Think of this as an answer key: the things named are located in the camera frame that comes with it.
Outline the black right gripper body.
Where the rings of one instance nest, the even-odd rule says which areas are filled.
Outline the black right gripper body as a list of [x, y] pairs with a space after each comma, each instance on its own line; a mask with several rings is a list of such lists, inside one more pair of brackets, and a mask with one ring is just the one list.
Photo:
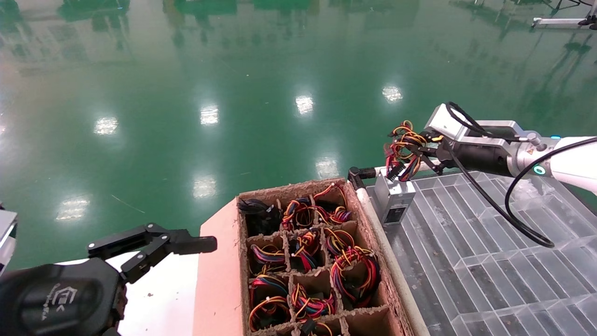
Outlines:
[[442, 163], [447, 168], [459, 168], [456, 161], [467, 170], [484, 174], [506, 176], [511, 178], [507, 158], [508, 151], [502, 147], [474, 145], [467, 143], [453, 144], [450, 140], [441, 142], [441, 152], [446, 160]]

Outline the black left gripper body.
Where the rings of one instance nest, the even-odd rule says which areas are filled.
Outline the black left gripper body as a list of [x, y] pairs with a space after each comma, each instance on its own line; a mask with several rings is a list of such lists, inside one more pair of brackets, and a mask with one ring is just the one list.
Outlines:
[[116, 336], [127, 304], [125, 280], [107, 262], [47, 264], [4, 273], [3, 336]]

